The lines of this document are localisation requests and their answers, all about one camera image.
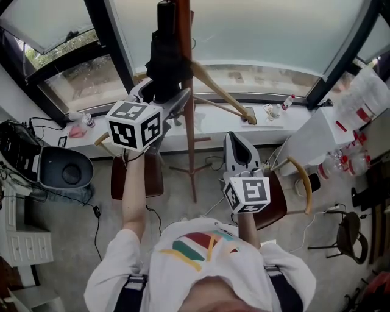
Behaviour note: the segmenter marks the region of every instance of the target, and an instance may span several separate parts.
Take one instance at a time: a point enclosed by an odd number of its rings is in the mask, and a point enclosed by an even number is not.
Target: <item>shirt sleeve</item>
[[[265,265],[279,266],[287,281],[297,291],[306,311],[316,292],[316,278],[302,259],[284,251],[277,244],[265,244],[260,248]]]
[[[119,231],[87,283],[84,299],[88,310],[104,312],[118,282],[123,280],[124,285],[130,274],[139,273],[140,267],[137,235],[128,229]]]

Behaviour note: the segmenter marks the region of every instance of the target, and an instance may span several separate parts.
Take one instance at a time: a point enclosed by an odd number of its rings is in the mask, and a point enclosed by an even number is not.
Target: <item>black chair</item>
[[[342,221],[337,232],[337,242],[331,246],[307,247],[307,249],[330,249],[337,248],[340,253],[337,255],[327,256],[327,259],[337,257],[340,255],[347,255],[351,257],[357,264],[363,264],[368,255],[367,239],[360,233],[360,219],[354,213],[345,213],[343,211],[329,211],[329,214],[339,213],[342,216]],[[361,255],[357,257],[353,249],[355,242],[359,241],[361,244]]]

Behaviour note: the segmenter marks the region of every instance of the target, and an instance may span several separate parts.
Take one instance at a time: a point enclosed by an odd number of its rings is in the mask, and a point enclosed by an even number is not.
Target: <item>white t-shirt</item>
[[[121,230],[92,273],[84,298],[90,312],[111,312],[128,276],[146,273],[149,281],[141,311],[176,312],[197,281],[218,276],[248,305],[279,312],[278,297],[264,269],[269,265],[279,266],[306,310],[316,289],[306,264],[276,244],[257,250],[238,238],[237,227],[211,218],[169,225],[153,249],[149,272],[141,267],[138,237]]]

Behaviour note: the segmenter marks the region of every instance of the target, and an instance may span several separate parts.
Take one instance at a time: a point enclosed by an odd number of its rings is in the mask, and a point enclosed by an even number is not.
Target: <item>concrete floor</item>
[[[261,160],[265,161],[271,152],[272,149],[260,149]],[[200,166],[204,164],[205,157],[220,154],[218,152],[196,154],[196,164]],[[197,173],[198,202],[194,204],[188,176],[168,169],[169,165],[186,168],[187,155],[170,155],[163,159],[166,163],[166,167],[163,168],[165,193],[147,200],[148,205],[160,214],[162,229],[183,216],[191,219],[205,213],[222,198],[217,181],[217,178],[222,176],[222,170],[205,169]],[[98,205],[102,213],[97,235],[97,246],[102,256],[108,243],[121,227],[120,202],[113,202],[110,196],[111,163],[94,162],[93,185],[96,188],[96,195],[91,203]],[[219,164],[216,161],[214,167],[217,168]],[[281,178],[289,211],[305,207],[305,199],[295,195],[293,189],[296,178],[296,175]],[[348,212],[355,211],[361,214],[359,209],[352,207],[350,198],[352,186],[356,186],[358,191],[365,189],[365,178],[353,179],[345,175],[322,183],[321,188],[313,193],[314,212],[324,211],[327,207],[340,202],[346,205]],[[209,216],[232,223],[225,200]],[[93,244],[98,220],[94,217],[92,208],[66,203],[33,203],[26,211],[26,217],[29,223],[51,232],[54,262],[37,266],[41,284],[50,286],[58,292],[67,312],[86,311],[83,292],[89,276],[99,264],[99,257]],[[141,244],[144,261],[147,261],[151,247],[158,241],[158,219],[153,212],[148,214],[148,218],[149,222]],[[334,243],[339,218],[339,215],[317,214],[315,222],[306,232],[304,248],[294,253],[306,262],[317,278],[316,295],[308,311],[339,311],[345,303],[344,295],[352,294],[359,285],[360,278],[369,276],[371,268],[367,264],[359,266],[347,256],[327,260],[325,256],[330,254],[330,251],[306,249],[309,245]],[[301,245],[304,228],[312,220],[313,215],[290,214],[258,231],[258,234],[261,241],[276,239],[285,250],[294,250]],[[371,215],[361,220],[361,231],[371,244]]]

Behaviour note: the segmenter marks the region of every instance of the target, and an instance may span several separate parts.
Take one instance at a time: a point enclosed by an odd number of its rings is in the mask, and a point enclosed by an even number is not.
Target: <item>white box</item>
[[[118,101],[106,115],[112,144],[141,152],[163,133],[162,107]]]
[[[233,177],[224,188],[233,213],[258,213],[271,202],[269,179]]]

